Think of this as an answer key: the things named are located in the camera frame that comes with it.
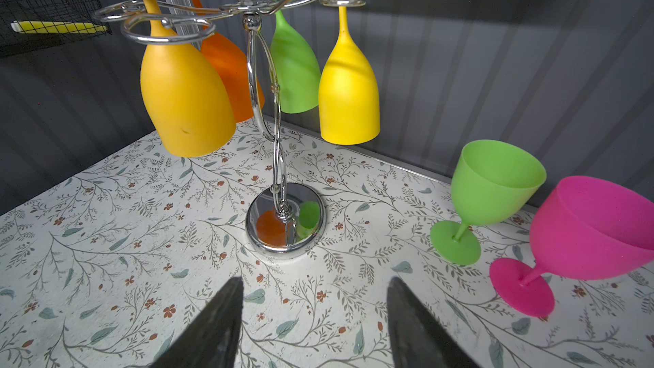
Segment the pink wine glass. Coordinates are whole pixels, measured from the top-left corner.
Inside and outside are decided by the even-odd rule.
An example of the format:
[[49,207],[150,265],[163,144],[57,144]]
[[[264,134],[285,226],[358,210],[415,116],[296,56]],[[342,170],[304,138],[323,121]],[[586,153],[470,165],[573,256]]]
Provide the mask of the pink wine glass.
[[535,266],[500,258],[490,266],[497,294],[531,317],[546,317],[555,296],[544,279],[600,280],[653,260],[653,203],[613,182],[575,175],[562,179],[531,223]]

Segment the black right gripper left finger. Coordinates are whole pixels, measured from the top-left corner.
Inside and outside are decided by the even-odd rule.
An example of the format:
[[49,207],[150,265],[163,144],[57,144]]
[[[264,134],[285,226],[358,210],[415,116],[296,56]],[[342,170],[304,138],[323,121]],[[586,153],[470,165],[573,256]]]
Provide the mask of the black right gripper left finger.
[[233,367],[238,352],[244,283],[229,279],[153,367]]

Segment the orange wine glass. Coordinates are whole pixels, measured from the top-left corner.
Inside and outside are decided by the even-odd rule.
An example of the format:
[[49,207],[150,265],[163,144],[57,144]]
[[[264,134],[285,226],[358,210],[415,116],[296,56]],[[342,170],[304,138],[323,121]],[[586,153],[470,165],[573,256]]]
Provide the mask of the orange wine glass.
[[[195,8],[203,8],[200,0],[192,0],[192,3]],[[245,53],[219,32],[202,42],[201,53],[220,75],[236,122],[252,119],[254,112],[250,101]]]

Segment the chrome wine glass rack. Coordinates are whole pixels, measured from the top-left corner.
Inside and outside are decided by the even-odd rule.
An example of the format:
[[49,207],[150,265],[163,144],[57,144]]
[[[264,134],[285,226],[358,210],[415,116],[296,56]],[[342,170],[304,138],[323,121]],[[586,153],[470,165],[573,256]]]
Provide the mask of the chrome wine glass rack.
[[[273,58],[269,49],[275,31],[275,13],[279,10],[292,9],[319,1],[325,6],[326,0],[239,0],[236,4],[226,5],[220,9],[200,11],[188,8],[186,16],[161,16],[159,21],[165,27],[194,24],[208,27],[208,32],[184,35],[180,39],[155,39],[142,36],[132,28],[151,20],[142,8],[148,0],[136,0],[117,3],[98,10],[99,20],[121,20],[124,23],[124,35],[142,44],[177,45],[188,44],[208,39],[215,33],[214,21],[242,15],[248,33],[247,74],[248,80],[256,79],[256,50],[262,48],[268,63],[271,91],[274,96],[274,122],[267,126],[260,111],[255,112],[255,121],[262,134],[274,145],[274,180],[267,191],[259,194],[250,206],[247,214],[246,230],[256,248],[273,255],[296,257],[311,250],[322,237],[327,223],[327,209],[318,192],[307,185],[288,182],[285,154],[281,144],[281,119],[283,113],[279,105],[279,84]],[[363,6],[366,0],[349,0],[349,7]]]

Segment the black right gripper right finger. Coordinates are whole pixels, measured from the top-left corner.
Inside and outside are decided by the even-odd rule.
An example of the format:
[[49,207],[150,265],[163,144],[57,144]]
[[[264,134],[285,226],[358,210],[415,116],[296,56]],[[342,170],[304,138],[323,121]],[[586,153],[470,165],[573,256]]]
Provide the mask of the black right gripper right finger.
[[388,332],[396,367],[476,367],[405,282],[388,286]]

